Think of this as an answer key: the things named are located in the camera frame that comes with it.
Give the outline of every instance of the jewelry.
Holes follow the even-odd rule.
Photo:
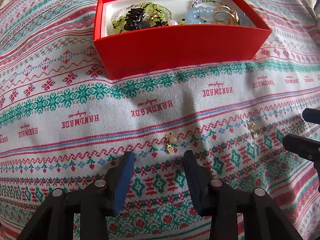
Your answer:
[[[168,153],[173,153],[174,152],[174,144],[177,142],[177,138],[172,133],[168,133],[166,135],[166,138],[168,140],[166,150],[168,151]]]
[[[257,132],[255,131],[255,128],[256,128],[256,124],[255,124],[254,122],[252,122],[252,123],[250,123],[250,125],[248,125],[248,129],[249,129],[249,130],[254,130],[254,131],[252,132],[253,138],[254,138],[254,139],[257,139],[257,138],[258,138],[258,134],[257,134]]]
[[[220,13],[225,13],[231,16],[231,18],[233,19],[233,25],[238,25],[239,23],[239,17],[238,17],[238,13],[235,10],[231,10],[228,6],[222,5],[219,6],[218,8],[216,8],[214,10],[214,21],[216,24],[218,24],[218,22],[224,22],[226,20],[229,21],[229,25],[231,25],[231,20],[230,17],[227,17],[225,19],[217,19],[216,15],[220,14]]]
[[[124,12],[126,9],[130,9],[126,16],[121,16],[119,20],[116,20],[119,14]],[[169,18],[168,21],[165,21],[165,14],[162,12],[163,9],[167,10],[167,15]],[[173,20],[173,13],[169,10],[169,8],[159,4],[154,4],[152,2],[145,2],[132,4],[129,7],[121,9],[115,14],[114,20],[112,21],[112,26],[114,29],[118,30],[119,33],[151,27],[148,21],[143,20],[144,17],[147,17],[148,21],[152,21],[154,23],[152,27],[178,24],[175,20]]]
[[[144,4],[144,3],[134,3],[134,4],[132,4],[132,5],[128,6],[128,7],[126,7],[126,8],[122,8],[120,11],[118,11],[118,12],[115,14],[115,16],[113,17],[113,21],[114,21],[114,20],[117,20],[118,17],[119,17],[119,15],[121,15],[124,11],[126,11],[126,10],[128,10],[128,9],[131,9],[131,8],[135,8],[135,7],[140,7],[140,8],[141,8],[141,6],[142,6],[143,4]],[[168,7],[163,6],[163,5],[159,5],[159,4],[158,4],[158,6],[160,6],[161,8],[164,8],[164,9],[167,10],[167,12],[168,12],[168,21],[169,21],[169,20],[173,20],[173,12],[172,12]]]
[[[212,2],[212,3],[219,3],[221,6],[219,6],[217,9],[213,10],[211,7],[195,7],[195,5],[203,3],[203,2]],[[231,16],[233,21],[229,19],[229,17],[225,19],[216,19],[215,16],[219,13],[226,13]],[[238,24],[239,17],[236,11],[232,11],[226,4],[223,4],[221,2],[215,1],[215,0],[193,0],[191,8],[187,11],[185,19],[182,19],[178,24],[213,24],[205,20],[204,18],[213,18],[215,24],[218,24],[219,22],[223,23],[226,20],[229,21],[229,25],[232,23],[234,25]]]

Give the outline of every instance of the pink bead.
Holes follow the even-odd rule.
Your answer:
[[[179,25],[175,20],[169,20],[168,25]]]

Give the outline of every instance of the bracelet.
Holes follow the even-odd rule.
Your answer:
[[[195,5],[203,2],[219,3],[221,6],[213,10],[211,7],[195,7]],[[217,14],[226,14],[227,18],[217,19]],[[204,18],[213,18],[213,22],[208,22]],[[238,13],[235,10],[231,10],[226,4],[215,0],[193,0],[191,8],[187,11],[185,19],[179,22],[179,24],[224,24],[228,20],[229,25],[239,25]]]
[[[130,10],[128,11],[126,16],[121,16],[119,20],[116,20],[117,17],[127,9]],[[162,12],[163,9],[167,10],[167,21],[165,21],[165,15]],[[150,22],[144,21],[144,17],[147,17],[147,20],[152,21],[154,25],[151,26]],[[173,13],[169,8],[159,4],[154,4],[152,2],[132,4],[129,7],[121,9],[115,14],[114,19],[111,23],[113,28],[118,30],[119,33],[122,33],[124,31],[140,30],[149,27],[161,27],[178,24],[175,20],[173,20]]]
[[[128,9],[131,9],[131,8],[134,8],[134,7],[141,7],[144,3],[135,3],[135,4],[132,4],[126,8],[122,8],[120,11],[118,11],[115,16],[113,17],[113,20],[117,20],[119,15],[122,14],[124,11],[128,10]],[[168,20],[173,20],[173,12],[166,6],[163,6],[163,5],[159,5],[158,6],[166,9],[168,11]]]

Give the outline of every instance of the gold ring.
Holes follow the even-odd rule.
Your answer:
[[[154,4],[154,3],[152,3],[152,2],[144,2],[143,4],[146,4],[146,5],[147,5],[145,8],[147,8],[149,4],[151,4],[151,5],[152,5],[152,7],[153,7],[153,11],[152,11],[152,13],[151,13],[150,15],[146,15],[146,14],[144,14],[144,15],[145,15],[145,16],[147,16],[147,17],[151,17],[151,16],[153,15],[153,13],[155,12],[155,4]]]
[[[214,13],[217,13],[217,12],[221,11],[222,9],[228,9],[229,12],[231,11],[231,9],[228,6],[221,5],[221,6],[217,7],[217,9],[214,10]]]
[[[235,23],[236,23],[236,25],[238,25],[238,23],[239,23],[239,16],[238,16],[237,11],[231,11],[230,13],[235,16]]]
[[[230,16],[232,17],[232,19],[233,19],[233,25],[236,25],[236,17],[235,17],[233,14],[231,14],[230,12],[227,12],[227,11],[218,11],[218,12],[216,12],[216,13],[214,14],[214,22],[215,22],[216,24],[218,24],[218,22],[223,22],[223,21],[228,20],[228,21],[229,21],[229,25],[231,25],[231,20],[230,20],[230,18],[225,18],[225,19],[222,19],[222,20],[217,20],[217,19],[216,19],[216,15],[219,14],[219,13],[226,13],[226,14],[230,15]]]

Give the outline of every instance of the patterned tablecloth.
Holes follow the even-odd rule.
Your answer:
[[[231,187],[266,189],[304,239],[319,236],[316,170],[281,144],[288,133],[320,137],[301,117],[320,107],[315,15],[305,0],[246,1],[273,30],[252,61],[117,81],[92,43],[97,0],[12,0],[0,9],[0,238],[15,239],[55,187],[84,188],[133,151],[135,173],[124,210],[107,218],[109,237],[208,239],[211,218],[196,214],[181,165],[188,149]],[[119,60],[131,53],[119,49]]]

